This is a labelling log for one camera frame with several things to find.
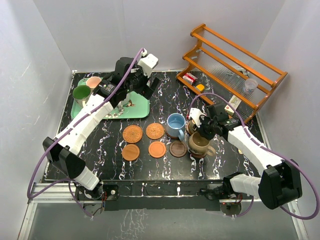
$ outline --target mint green tray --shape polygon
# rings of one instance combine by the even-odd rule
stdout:
[[[88,78],[81,79],[79,85],[85,85]],[[140,119],[148,116],[150,111],[149,100],[145,99],[140,94],[132,91],[130,93],[130,101],[123,106],[122,109],[115,108],[103,119]],[[81,107],[73,100],[71,109],[71,118],[74,119],[81,111]]]

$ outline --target mug handle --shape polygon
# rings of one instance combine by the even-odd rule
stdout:
[[[185,133],[180,129],[179,130],[179,140],[182,142],[185,139]]]
[[[212,146],[208,146],[208,150],[206,151],[206,154],[210,156],[216,155],[216,150]]]

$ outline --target yellow object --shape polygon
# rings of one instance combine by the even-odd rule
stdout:
[[[202,93],[205,90],[205,86],[202,84],[199,84],[195,87],[200,93]]]

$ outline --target dish rack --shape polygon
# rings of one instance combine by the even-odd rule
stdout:
[[[248,106],[248,111],[240,113],[246,123],[261,109],[288,74],[205,24],[194,28],[190,35],[197,42],[194,48],[183,55],[182,58],[189,64],[176,78],[199,95],[201,93],[183,76],[190,71],[201,71]],[[249,77],[255,79],[258,86],[253,93],[246,94],[243,88]],[[201,98],[210,105],[214,103],[205,95]]]

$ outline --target wooden rack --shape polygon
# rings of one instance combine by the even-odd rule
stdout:
[[[264,61],[260,57],[254,55],[253,53],[249,52],[248,50],[244,49],[243,47],[239,46],[238,44],[230,41],[229,39],[225,38],[224,36],[220,35],[219,33],[213,31],[209,27],[207,27],[205,24],[201,24],[198,27],[194,28],[191,31],[190,34],[192,37],[197,39],[197,43],[193,49],[191,49],[189,52],[187,52],[185,55],[183,55],[183,59],[186,60],[189,65],[188,67],[180,72],[176,78],[182,82],[184,85],[186,85],[190,90],[192,90],[197,95],[201,94],[194,86],[189,84],[187,81],[185,81],[182,77],[192,71],[194,68],[200,70],[204,74],[206,74],[209,78],[216,81],[218,84],[223,86],[225,89],[230,91],[233,95],[237,96],[239,99],[241,99],[246,105],[248,105],[252,112],[250,115],[246,115],[245,122],[247,123],[265,104],[265,102],[268,100],[268,98],[271,96],[271,94],[276,90],[278,85],[281,83],[281,81],[285,78],[285,76],[288,74],[285,71],[282,71],[275,66],[271,65],[270,63]],[[262,65],[262,67],[266,67],[273,71],[273,75],[276,75],[275,79],[271,79],[270,77],[265,76],[264,74],[257,71],[254,67],[244,63],[239,59],[239,57],[236,57],[232,54],[230,54],[226,49],[223,49],[222,47],[219,47],[217,44],[212,43],[209,39],[212,39],[211,36],[214,38],[217,37],[218,40],[222,40],[224,43],[227,43],[228,45],[232,46],[233,48],[237,49],[237,51],[240,54],[245,54],[252,59],[252,61],[257,61],[257,65]],[[222,60],[220,57],[217,56],[217,54],[213,54],[210,52],[210,49],[213,49],[215,53],[219,53],[220,56],[226,57],[225,59],[231,60],[231,62],[234,63],[234,65],[241,67],[245,69],[248,73],[255,76],[259,82],[263,82],[264,86],[259,84],[257,86],[257,89],[255,91],[261,91],[263,94],[261,94],[261,99],[258,99],[258,101],[253,101],[252,96],[249,94],[246,94],[242,91],[242,88],[239,87],[239,85],[244,85],[244,82],[249,77],[244,75],[242,72],[238,71],[235,67],[231,66],[231,64],[227,63],[226,61]],[[221,77],[217,77],[217,74],[214,73],[214,70],[209,69],[208,65],[203,65],[203,61],[200,61],[202,55],[205,55],[206,58],[210,58],[210,61],[215,61],[219,64],[220,67],[225,68],[226,71],[229,73],[234,74],[237,78],[237,87],[234,87],[233,83],[230,82],[230,80],[222,79]],[[210,100],[206,96],[201,96],[201,98],[206,101],[208,104],[212,105],[213,101]]]

